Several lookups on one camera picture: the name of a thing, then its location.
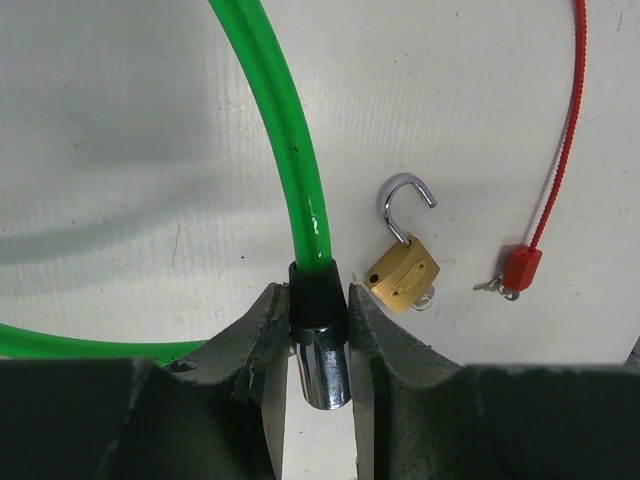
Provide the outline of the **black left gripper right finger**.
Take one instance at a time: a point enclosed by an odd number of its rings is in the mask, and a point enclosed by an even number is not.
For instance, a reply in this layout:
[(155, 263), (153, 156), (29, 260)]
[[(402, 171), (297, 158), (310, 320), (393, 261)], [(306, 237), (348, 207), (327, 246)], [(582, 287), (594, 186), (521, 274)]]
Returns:
[(350, 382), (360, 479), (470, 479), (480, 445), (460, 365), (349, 287)]

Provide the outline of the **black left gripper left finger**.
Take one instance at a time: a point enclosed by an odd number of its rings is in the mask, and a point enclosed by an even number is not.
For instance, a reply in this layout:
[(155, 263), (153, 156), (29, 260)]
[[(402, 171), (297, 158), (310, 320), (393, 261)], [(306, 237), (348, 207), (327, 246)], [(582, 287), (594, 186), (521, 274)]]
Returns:
[(289, 290), (271, 283), (241, 318), (167, 365), (211, 389), (223, 478), (282, 477), (288, 349)]

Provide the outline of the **green cable lock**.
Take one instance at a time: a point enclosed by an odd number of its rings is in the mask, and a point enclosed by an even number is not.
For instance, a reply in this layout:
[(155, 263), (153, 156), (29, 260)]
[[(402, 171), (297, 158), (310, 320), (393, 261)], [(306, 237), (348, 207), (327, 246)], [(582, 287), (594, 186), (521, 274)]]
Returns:
[(213, 1), (212, 10), (253, 93), (276, 161), (292, 232), (289, 325), (306, 401), (333, 410), (351, 398), (347, 307), (314, 147), (280, 44), (258, 1)]

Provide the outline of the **brass padlock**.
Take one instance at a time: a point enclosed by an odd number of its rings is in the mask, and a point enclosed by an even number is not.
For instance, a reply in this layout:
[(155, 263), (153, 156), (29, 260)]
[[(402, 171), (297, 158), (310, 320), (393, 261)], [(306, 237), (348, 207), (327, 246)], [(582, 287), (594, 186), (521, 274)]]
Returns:
[(392, 203), (398, 191), (411, 186), (427, 205), (438, 202), (427, 185), (414, 174), (399, 173), (381, 189), (378, 210), (395, 243), (376, 261), (365, 275), (365, 286), (394, 314), (402, 314), (433, 285), (440, 267), (414, 235), (402, 230), (392, 216)]

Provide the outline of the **red cable padlock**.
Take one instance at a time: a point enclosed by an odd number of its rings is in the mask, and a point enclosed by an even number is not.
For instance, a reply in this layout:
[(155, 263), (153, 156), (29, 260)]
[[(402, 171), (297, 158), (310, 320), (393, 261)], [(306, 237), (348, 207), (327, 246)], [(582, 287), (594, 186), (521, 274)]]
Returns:
[(566, 173), (574, 137), (581, 113), (587, 71), (588, 14), (585, 0), (573, 1), (574, 64), (571, 94), (566, 120), (563, 126), (558, 152), (553, 160), (542, 194), (545, 201), (540, 213), (534, 213), (537, 221), (527, 243), (511, 249), (502, 271), (499, 291), (509, 301), (515, 301), (533, 283), (543, 253), (539, 249), (545, 228), (556, 204)]

